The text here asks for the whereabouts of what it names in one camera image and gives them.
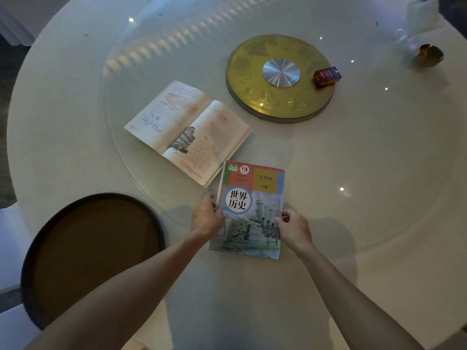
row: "gold turntable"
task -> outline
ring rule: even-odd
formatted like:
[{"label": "gold turntable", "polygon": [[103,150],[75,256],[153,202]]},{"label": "gold turntable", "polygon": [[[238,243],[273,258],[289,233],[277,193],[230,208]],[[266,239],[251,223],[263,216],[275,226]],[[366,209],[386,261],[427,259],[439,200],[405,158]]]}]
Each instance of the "gold turntable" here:
[{"label": "gold turntable", "polygon": [[315,47],[286,35],[260,35],[232,52],[225,71],[227,87],[249,113],[275,123],[296,123],[318,115],[334,84],[316,88],[315,71],[329,68]]}]

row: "forearm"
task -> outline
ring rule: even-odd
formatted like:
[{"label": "forearm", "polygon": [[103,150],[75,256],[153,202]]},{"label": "forearm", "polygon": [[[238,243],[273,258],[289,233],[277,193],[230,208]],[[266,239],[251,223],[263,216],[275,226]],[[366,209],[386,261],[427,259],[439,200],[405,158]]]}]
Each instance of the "forearm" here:
[{"label": "forearm", "polygon": [[422,346],[314,247],[298,254],[351,350],[422,350]]},{"label": "forearm", "polygon": [[189,236],[113,277],[57,318],[26,349],[120,350],[202,244]]}]

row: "white table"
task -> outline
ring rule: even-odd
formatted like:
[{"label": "white table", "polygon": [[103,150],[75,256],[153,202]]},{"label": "white table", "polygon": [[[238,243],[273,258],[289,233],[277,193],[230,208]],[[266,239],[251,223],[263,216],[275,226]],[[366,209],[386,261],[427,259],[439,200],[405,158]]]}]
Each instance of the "white table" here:
[{"label": "white table", "polygon": [[[105,191],[145,199],[169,245],[187,232],[204,190],[122,129],[177,79],[253,128],[234,158],[285,169],[287,205],[352,282],[425,347],[441,342],[467,321],[467,42],[447,24],[417,39],[445,60],[405,68],[394,32],[409,1],[72,0],[32,47],[10,107],[10,169],[32,235]],[[230,97],[229,54],[267,33],[312,43],[342,73],[318,117],[268,123]],[[284,246],[277,262],[202,248],[136,337],[153,349],[346,348]]]}]

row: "warship illustration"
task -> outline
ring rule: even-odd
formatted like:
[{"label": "warship illustration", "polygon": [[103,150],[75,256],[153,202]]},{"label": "warship illustration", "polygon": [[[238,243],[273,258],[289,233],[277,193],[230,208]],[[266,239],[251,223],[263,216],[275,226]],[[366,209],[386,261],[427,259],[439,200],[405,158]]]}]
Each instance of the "warship illustration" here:
[{"label": "warship illustration", "polygon": [[274,249],[279,248],[279,229],[274,219],[281,216],[279,210],[255,201],[254,216],[226,218],[223,245],[227,248]]}]

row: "yellow label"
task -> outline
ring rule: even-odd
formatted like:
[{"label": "yellow label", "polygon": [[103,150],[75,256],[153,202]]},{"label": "yellow label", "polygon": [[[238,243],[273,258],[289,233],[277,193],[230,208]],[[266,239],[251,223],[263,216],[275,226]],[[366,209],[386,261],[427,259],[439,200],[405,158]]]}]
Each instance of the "yellow label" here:
[{"label": "yellow label", "polygon": [[275,194],[277,188],[277,171],[255,168],[253,172],[253,191]]}]

